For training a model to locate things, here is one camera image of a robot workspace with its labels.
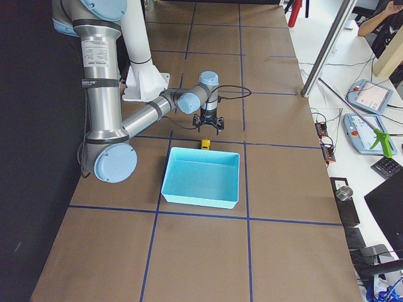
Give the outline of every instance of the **black wall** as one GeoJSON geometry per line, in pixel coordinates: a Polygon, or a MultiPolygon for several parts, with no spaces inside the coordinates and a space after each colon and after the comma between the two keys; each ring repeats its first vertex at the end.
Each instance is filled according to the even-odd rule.
{"type": "Polygon", "coordinates": [[[84,98],[78,38],[51,1],[0,12],[0,301],[28,301],[79,179],[84,98]]]}

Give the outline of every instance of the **red fire extinguisher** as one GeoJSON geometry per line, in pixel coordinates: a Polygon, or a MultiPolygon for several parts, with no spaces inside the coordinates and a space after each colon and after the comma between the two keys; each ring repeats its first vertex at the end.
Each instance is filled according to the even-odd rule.
{"type": "Polygon", "coordinates": [[[294,3],[292,4],[291,16],[290,19],[288,20],[288,27],[294,27],[301,7],[302,7],[302,0],[294,0],[294,3]]]}

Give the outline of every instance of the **light blue tray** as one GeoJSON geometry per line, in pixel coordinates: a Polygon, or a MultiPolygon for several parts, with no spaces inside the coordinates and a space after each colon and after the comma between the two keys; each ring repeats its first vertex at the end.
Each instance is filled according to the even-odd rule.
{"type": "Polygon", "coordinates": [[[161,193],[170,203],[232,209],[239,197],[239,154],[173,147],[161,193]]]}

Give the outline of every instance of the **human arm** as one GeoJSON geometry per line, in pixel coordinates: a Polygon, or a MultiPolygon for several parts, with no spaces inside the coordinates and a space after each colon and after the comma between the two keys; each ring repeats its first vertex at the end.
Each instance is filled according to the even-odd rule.
{"type": "Polygon", "coordinates": [[[398,13],[403,9],[403,5],[394,5],[393,1],[389,2],[386,8],[376,16],[365,21],[358,29],[358,36],[367,36],[373,32],[387,17],[398,13]]]}

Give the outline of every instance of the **green handle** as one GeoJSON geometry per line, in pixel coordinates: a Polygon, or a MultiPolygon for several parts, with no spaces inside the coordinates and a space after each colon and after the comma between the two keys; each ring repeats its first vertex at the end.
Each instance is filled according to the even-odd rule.
{"type": "Polygon", "coordinates": [[[375,146],[378,145],[378,143],[380,142],[383,150],[383,156],[389,159],[392,158],[392,149],[390,148],[389,144],[390,135],[388,133],[380,131],[379,129],[375,129],[374,132],[377,135],[377,140],[375,141],[375,143],[373,143],[370,149],[374,149],[375,146]]]}

